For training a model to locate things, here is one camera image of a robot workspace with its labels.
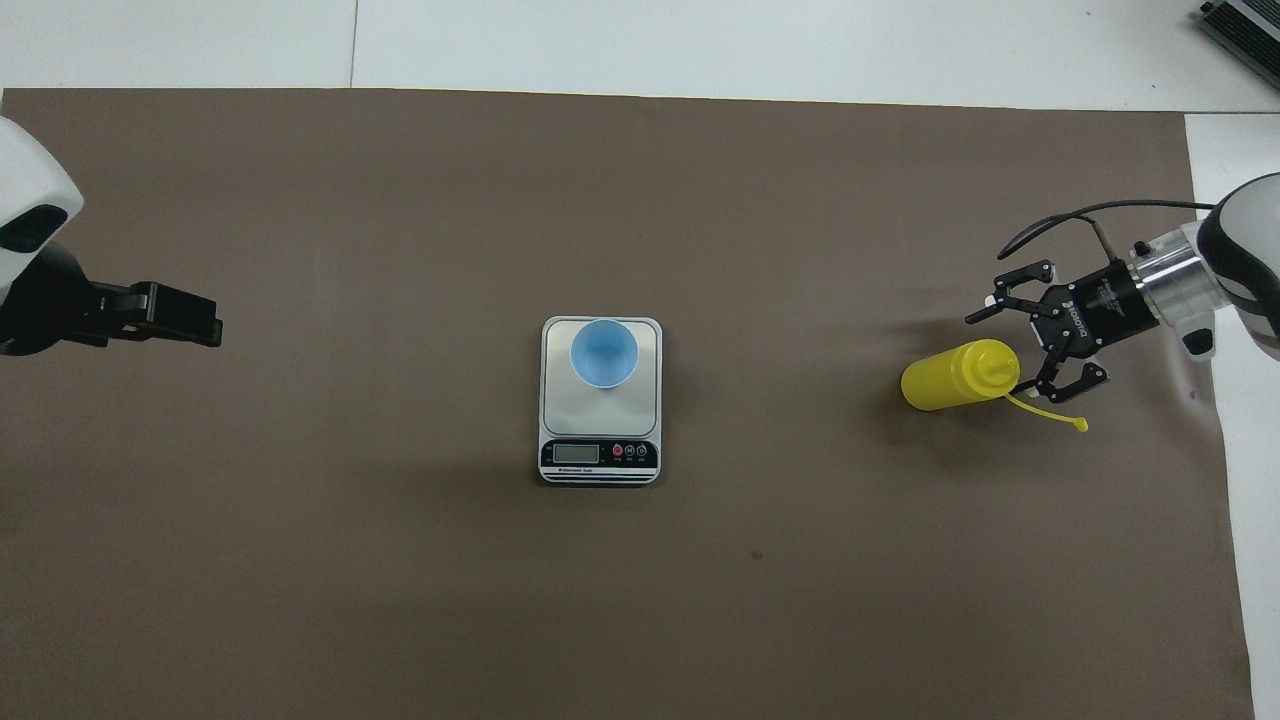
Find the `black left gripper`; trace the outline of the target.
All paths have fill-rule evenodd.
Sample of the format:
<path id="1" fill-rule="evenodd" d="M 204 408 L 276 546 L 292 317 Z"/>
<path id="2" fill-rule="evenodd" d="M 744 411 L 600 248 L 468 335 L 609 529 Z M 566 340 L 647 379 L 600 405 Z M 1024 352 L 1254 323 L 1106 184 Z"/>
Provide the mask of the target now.
<path id="1" fill-rule="evenodd" d="M 148 307 L 148 331 L 136 316 Z M 90 336 L 84 319 L 90 314 Z M 1 310 L 1 355 L 29 356 L 69 340 L 108 346 L 152 334 L 205 347 L 221 346 L 216 304 L 166 284 L 90 282 L 69 250 L 47 245 L 12 283 Z"/>

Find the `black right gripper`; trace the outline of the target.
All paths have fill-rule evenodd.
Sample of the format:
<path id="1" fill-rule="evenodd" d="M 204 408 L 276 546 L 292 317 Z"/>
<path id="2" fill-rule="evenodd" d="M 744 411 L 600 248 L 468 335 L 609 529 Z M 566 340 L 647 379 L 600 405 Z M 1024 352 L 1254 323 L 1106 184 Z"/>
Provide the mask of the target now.
<path id="1" fill-rule="evenodd" d="M 1066 404 L 1110 380 L 1105 368 L 1085 360 L 1080 377 L 1060 386 L 1056 378 L 1068 356 L 1091 357 L 1102 348 L 1156 328 L 1158 318 L 1129 265 L 1119 260 L 1071 283 L 1050 286 L 1044 291 L 1044 302 L 1012 293 L 1027 282 L 1051 284 L 1053 278 L 1055 265 L 1050 260 L 997 275 L 984 306 L 968 314 L 964 322 L 974 325 L 1007 310 L 1034 319 L 1044 318 L 1047 351 L 1041 369 L 1030 379 L 1030 389 L 1051 404 Z"/>

